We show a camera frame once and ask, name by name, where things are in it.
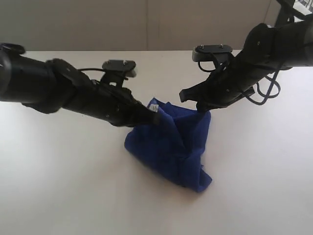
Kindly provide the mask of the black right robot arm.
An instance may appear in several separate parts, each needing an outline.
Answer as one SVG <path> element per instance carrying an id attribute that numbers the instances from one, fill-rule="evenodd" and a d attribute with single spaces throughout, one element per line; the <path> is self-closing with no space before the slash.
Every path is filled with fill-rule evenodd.
<path id="1" fill-rule="evenodd" d="M 288 21 L 278 27 L 265 23 L 248 34 L 242 50 L 234 56 L 232 47 L 200 45 L 192 60 L 208 78 L 179 93 L 181 102 L 195 101 L 199 112 L 226 108 L 245 98 L 261 106 L 269 99 L 280 71 L 313 65 L 313 15 L 304 15 L 285 0 L 278 2 Z"/>

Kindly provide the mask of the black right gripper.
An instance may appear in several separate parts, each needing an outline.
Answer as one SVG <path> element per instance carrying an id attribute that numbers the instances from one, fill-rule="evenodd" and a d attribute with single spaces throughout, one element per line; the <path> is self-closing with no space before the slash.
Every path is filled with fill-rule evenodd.
<path id="1" fill-rule="evenodd" d="M 196 101 L 198 112 L 208 112 L 226 108 L 242 98 L 256 105 L 263 105 L 273 98 L 271 90 L 276 86 L 281 69 L 281 59 L 275 55 L 280 29 L 261 23 L 248 34 L 242 50 L 224 63 L 213 60 L 215 68 L 209 71 L 209 77 L 193 87 L 179 93 L 181 102 Z M 269 78 L 270 86 L 262 93 L 263 101 L 255 101 L 251 95 L 263 78 Z"/>

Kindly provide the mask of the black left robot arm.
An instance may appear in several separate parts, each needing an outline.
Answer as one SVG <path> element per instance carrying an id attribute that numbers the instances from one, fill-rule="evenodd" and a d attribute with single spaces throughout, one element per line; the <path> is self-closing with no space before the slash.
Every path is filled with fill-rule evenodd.
<path id="1" fill-rule="evenodd" d="M 136 76 L 132 60 L 103 63 L 100 80 L 90 79 L 63 59 L 45 62 L 25 57 L 17 44 L 0 46 L 0 99 L 16 102 L 44 114 L 60 109 L 109 122 L 135 127 L 158 124 L 159 114 L 136 100 L 123 82 Z"/>

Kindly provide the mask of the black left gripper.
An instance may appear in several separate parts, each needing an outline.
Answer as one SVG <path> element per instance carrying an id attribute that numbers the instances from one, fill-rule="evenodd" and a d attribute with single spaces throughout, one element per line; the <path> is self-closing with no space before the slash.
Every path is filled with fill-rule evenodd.
<path id="1" fill-rule="evenodd" d="M 48 63 L 56 79 L 49 101 L 56 110 L 61 108 L 105 120 L 114 126 L 159 124 L 159 103 L 152 99 L 147 106 L 137 101 L 123 82 L 122 73 L 101 71 L 99 81 L 90 79 L 84 69 L 76 69 L 62 59 Z"/>

